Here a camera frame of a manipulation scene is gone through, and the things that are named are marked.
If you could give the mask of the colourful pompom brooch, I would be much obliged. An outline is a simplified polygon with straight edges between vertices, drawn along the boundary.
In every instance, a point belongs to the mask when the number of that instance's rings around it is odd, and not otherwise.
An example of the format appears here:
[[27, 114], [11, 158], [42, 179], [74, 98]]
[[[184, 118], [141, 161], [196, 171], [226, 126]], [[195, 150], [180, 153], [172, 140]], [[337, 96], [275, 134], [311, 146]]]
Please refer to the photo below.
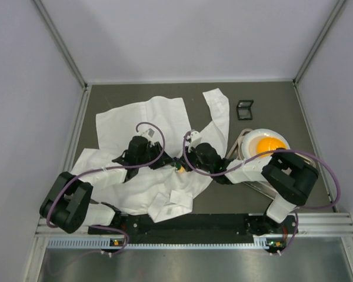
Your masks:
[[180, 163], [174, 163], [174, 167], [177, 173], [183, 173], [185, 171], [185, 168]]

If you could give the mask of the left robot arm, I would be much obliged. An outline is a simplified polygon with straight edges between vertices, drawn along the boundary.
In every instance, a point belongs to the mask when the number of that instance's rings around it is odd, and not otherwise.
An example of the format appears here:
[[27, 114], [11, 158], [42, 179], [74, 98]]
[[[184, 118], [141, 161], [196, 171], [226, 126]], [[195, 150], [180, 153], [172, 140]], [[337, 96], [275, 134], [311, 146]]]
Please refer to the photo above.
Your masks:
[[71, 234], [85, 224], [92, 210], [94, 190], [123, 184], [143, 167], [158, 169], [173, 162], [165, 152], [165, 137], [155, 142], [148, 132], [134, 136], [128, 148], [108, 165], [78, 175], [62, 172], [58, 175], [39, 209], [40, 216], [51, 228]]

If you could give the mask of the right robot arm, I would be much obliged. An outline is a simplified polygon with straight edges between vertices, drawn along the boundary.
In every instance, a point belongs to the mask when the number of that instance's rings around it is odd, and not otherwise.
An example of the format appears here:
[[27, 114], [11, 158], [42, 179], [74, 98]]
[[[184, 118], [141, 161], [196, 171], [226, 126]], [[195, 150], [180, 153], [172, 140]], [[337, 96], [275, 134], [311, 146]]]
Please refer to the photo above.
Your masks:
[[222, 158], [209, 143], [185, 146], [182, 163], [188, 170], [219, 184], [267, 182], [275, 191], [265, 215], [280, 224], [295, 208], [306, 204], [319, 173], [294, 150], [259, 153], [247, 160]]

